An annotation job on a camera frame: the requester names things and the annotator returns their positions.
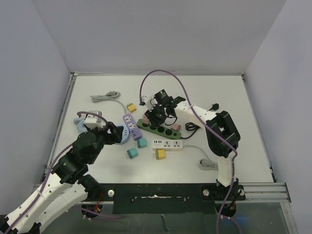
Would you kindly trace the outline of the pink plug adapter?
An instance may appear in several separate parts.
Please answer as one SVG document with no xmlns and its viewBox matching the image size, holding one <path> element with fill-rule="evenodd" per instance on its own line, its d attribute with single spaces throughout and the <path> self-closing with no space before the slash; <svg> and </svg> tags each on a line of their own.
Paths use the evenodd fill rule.
<svg viewBox="0 0 312 234">
<path fill-rule="evenodd" d="M 182 127 L 181 127 L 180 124 L 174 123 L 173 125 L 171 125 L 171 129 L 172 129 L 172 130 L 175 130 L 175 131 L 177 131 L 177 132 L 180 132 L 181 129 L 182 129 Z"/>
<path fill-rule="evenodd" d="M 146 117 L 145 114 L 142 115 L 142 123 L 145 124 L 145 125 L 149 125 L 149 124 L 150 124 L 150 121 L 149 121 L 149 119 Z"/>
</svg>

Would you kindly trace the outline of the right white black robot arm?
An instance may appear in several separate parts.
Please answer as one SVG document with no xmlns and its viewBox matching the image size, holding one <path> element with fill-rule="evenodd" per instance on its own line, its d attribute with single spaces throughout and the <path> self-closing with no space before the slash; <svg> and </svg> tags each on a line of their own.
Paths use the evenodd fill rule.
<svg viewBox="0 0 312 234">
<path fill-rule="evenodd" d="M 219 157 L 217 161 L 218 196 L 229 199 L 234 194 L 234 159 L 237 157 L 240 134 L 226 111 L 220 113 L 205 110 L 192 104 L 188 95 L 173 98 L 161 90 L 152 96 L 139 96 L 140 105 L 146 106 L 146 117 L 153 127 L 159 127 L 165 120 L 173 117 L 196 124 L 206 130 L 210 150 Z"/>
</svg>

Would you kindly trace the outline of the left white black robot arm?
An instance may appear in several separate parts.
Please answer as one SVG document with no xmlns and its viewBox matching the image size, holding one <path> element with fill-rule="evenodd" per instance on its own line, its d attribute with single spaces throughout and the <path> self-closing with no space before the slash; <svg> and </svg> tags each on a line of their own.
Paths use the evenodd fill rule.
<svg viewBox="0 0 312 234">
<path fill-rule="evenodd" d="M 41 185 L 14 211 L 0 217 L 0 231 L 4 234 L 23 234 L 38 226 L 39 217 L 61 194 L 75 183 L 81 185 L 82 195 L 94 200 L 99 195 L 97 181 L 87 174 L 105 145 L 120 143 L 123 127 L 107 122 L 81 133 L 62 150 L 52 162 Z"/>
</svg>

